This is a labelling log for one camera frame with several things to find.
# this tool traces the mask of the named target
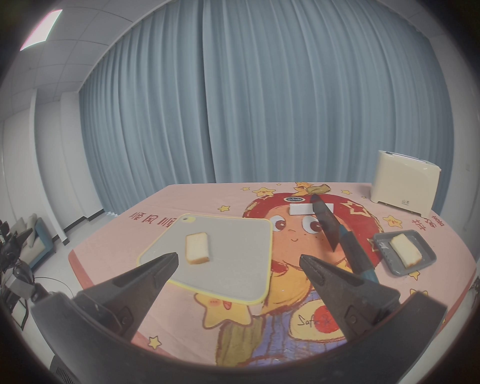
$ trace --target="logo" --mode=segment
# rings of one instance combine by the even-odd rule
[[[305,201],[303,197],[286,197],[283,200],[288,201],[289,203],[301,203],[302,201]]]

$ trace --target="cutting board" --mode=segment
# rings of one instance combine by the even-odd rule
[[[210,261],[188,264],[185,237],[206,232]],[[254,305],[263,301],[270,284],[272,224],[267,219],[180,216],[138,259],[147,263],[176,252],[179,267],[170,282],[220,300]]]

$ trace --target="cushion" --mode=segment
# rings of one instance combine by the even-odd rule
[[[19,218],[18,221],[10,227],[10,233],[12,235],[20,235],[22,232],[27,230],[23,217]]]
[[[27,230],[33,229],[30,236],[27,237],[27,245],[32,248],[33,242],[35,241],[35,224],[36,224],[36,214],[31,215],[27,220]]]
[[[38,255],[40,255],[45,250],[45,245],[42,243],[42,239],[37,237],[33,243],[33,247],[24,247],[22,253],[20,254],[20,260],[30,265],[30,263],[35,260]]]

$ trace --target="bread slice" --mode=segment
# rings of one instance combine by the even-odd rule
[[[390,244],[398,256],[400,256],[406,268],[410,268],[421,261],[420,251],[404,233],[391,239]]]
[[[188,264],[202,264],[210,261],[208,257],[208,235],[205,232],[186,236],[185,257]]]

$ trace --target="ceiling light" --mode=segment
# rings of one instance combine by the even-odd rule
[[[61,11],[62,11],[61,9],[57,11],[52,11],[47,16],[45,16],[44,19],[38,25],[38,27],[35,28],[35,30],[29,36],[27,41],[25,41],[23,46],[20,48],[20,51],[24,50],[25,48],[33,44],[41,43],[42,41],[45,41],[53,25],[57,21],[57,18],[60,16]]]

